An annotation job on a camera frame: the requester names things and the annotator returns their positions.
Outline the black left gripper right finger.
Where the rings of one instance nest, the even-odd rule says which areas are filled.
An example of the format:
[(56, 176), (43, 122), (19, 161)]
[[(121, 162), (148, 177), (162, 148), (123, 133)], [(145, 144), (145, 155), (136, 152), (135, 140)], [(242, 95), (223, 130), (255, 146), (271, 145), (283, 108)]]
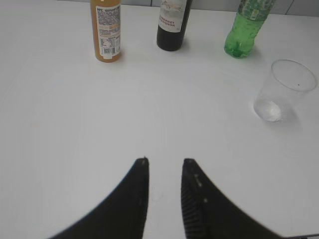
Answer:
[(191, 158), (182, 166), (181, 211), (188, 239), (279, 238), (234, 205)]

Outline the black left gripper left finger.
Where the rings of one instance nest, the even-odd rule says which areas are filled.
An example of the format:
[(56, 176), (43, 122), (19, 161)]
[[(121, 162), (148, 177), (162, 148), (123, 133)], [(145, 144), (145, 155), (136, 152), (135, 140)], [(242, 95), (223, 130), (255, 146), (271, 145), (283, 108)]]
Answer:
[(149, 160), (138, 158), (96, 208), (54, 239), (141, 239), (149, 204)]

